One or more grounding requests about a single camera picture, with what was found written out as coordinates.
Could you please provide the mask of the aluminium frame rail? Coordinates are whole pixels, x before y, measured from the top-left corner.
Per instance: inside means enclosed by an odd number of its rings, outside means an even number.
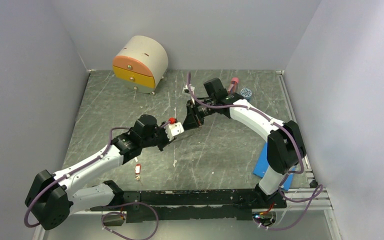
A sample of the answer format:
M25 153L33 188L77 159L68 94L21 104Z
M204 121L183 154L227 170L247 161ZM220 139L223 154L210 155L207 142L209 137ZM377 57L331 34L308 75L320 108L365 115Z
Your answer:
M58 190L49 195L46 201L36 203L32 212L38 217L39 208L42 208L45 214L55 214L60 219L84 210L97 212L123 208L125 211L138 212L141 203L153 207L159 217L165 219L233 218L252 210L296 209L307 205L302 199L287 201L278 193L265 199L250 188L123 191L103 184L81 189L71 195Z

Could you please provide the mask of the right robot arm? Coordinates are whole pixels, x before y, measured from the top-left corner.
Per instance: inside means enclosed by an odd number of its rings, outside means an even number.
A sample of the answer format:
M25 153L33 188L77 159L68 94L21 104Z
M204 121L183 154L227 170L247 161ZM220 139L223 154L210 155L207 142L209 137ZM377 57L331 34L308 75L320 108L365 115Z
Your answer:
M184 130L197 129L204 124L205 117L218 113L244 124L266 142L268 167L256 186L254 196L258 206L268 207L287 175L293 172L292 168L302 164L307 154L298 124L265 114L242 95L229 93L219 78L204 83L207 93L204 98L195 96L189 74L185 87L191 99L186 103L186 117L182 124Z

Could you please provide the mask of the blue foam sheet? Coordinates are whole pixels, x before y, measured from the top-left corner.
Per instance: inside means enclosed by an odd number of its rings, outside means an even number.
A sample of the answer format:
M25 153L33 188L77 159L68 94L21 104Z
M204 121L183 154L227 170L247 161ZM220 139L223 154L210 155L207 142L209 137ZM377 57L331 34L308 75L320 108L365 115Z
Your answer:
M269 167L269 163L267 160L267 152L268 152L268 144L265 143L252 172L255 176L258 176L260 178L262 178L265 175ZM293 175L288 176L287 180L284 182L282 186L283 190L288 191L290 189L293 177L294 177Z

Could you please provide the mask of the round beige drawer box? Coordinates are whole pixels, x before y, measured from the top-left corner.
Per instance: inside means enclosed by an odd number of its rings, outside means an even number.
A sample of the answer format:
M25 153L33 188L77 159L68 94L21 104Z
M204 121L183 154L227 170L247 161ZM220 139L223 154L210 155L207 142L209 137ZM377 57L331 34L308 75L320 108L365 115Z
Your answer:
M135 35L113 58L112 70L127 88L154 95L168 65L168 54L159 42Z

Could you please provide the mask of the pink capped brown vial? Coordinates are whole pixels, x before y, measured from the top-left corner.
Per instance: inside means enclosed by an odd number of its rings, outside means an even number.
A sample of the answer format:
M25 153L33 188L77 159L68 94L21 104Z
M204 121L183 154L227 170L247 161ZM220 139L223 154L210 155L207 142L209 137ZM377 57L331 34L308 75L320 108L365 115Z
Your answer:
M230 81L229 87L227 88L227 92L229 94L236 93L238 85L239 85L239 78L238 77L233 77L231 79L231 81Z

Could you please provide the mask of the blue round tin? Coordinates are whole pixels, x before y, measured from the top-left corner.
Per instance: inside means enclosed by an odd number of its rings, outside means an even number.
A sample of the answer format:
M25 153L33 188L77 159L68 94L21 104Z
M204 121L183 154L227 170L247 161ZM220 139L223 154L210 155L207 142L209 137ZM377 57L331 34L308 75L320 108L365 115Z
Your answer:
M242 88L239 93L248 102L251 100L253 95L252 91L249 88Z

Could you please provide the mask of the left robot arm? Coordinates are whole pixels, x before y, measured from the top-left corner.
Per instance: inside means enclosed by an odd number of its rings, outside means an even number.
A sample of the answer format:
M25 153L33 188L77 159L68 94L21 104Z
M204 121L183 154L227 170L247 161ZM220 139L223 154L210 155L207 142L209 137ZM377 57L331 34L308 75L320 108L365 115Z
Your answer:
M141 115L132 127L121 127L123 132L114 136L116 130L111 128L107 144L86 159L54 173L45 169L36 174L24 201L27 210L23 223L27 228L42 226L52 230L70 215L90 207L119 209L124 192L114 182L84 186L138 157L145 148L157 147L162 151L185 131L176 118L158 125L156 118L148 114Z

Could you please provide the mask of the key with red label fob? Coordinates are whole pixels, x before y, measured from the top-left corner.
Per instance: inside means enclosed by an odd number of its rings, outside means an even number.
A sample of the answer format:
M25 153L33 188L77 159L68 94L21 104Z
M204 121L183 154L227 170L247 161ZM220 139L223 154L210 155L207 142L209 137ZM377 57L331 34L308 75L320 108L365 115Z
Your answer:
M140 163L136 164L135 165L135 168L134 168L134 179L138 182L141 181L141 169L142 169L142 165Z

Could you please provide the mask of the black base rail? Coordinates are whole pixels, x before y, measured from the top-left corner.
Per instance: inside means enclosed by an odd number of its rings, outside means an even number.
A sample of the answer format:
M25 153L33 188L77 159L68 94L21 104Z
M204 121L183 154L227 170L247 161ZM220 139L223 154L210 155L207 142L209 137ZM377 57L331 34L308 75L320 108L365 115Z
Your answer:
M123 198L92 212L124 211L127 223L145 221L236 219L247 221L258 211L285 209L274 193L263 196L254 188L125 191Z

